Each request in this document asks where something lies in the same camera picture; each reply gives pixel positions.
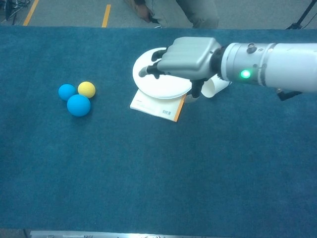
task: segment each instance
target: person's hand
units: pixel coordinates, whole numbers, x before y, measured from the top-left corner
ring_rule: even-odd
[[[148,7],[145,4],[137,5],[137,12],[138,12],[138,15],[147,23],[151,22],[150,21],[151,11],[148,9]]]

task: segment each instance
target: white plate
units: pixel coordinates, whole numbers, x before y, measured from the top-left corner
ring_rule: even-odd
[[[152,55],[158,50],[166,48],[157,48],[142,54],[133,66],[133,79],[138,88],[145,94],[158,99],[178,98],[186,94],[192,88],[192,83],[188,79],[174,77],[170,75],[161,75],[156,79],[153,75],[146,75],[141,78],[139,72],[146,66],[153,65]]]

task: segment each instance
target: yellow ball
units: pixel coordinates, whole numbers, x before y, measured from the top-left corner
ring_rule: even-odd
[[[82,82],[78,86],[78,93],[87,98],[92,98],[96,93],[96,89],[91,82]]]

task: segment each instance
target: yellow floor line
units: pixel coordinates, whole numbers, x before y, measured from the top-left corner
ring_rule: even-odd
[[[31,20],[31,17],[32,17],[38,3],[39,3],[39,0],[34,0],[34,3],[29,11],[29,14],[27,15],[27,17],[23,23],[23,26],[27,26],[29,24],[29,21]]]
[[[111,9],[111,5],[107,4],[102,27],[107,27],[109,15],[110,15],[110,9]]]

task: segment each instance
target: tripod leg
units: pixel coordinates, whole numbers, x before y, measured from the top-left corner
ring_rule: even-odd
[[[314,5],[316,4],[317,0],[312,0],[311,4],[309,4],[309,6],[306,8],[305,12],[303,13],[303,15],[299,18],[299,20],[296,23],[293,23],[292,25],[290,25],[286,30],[290,30],[290,29],[301,29],[302,28],[302,22],[305,19],[305,17],[307,16],[307,14],[312,10],[312,8],[314,7]]]

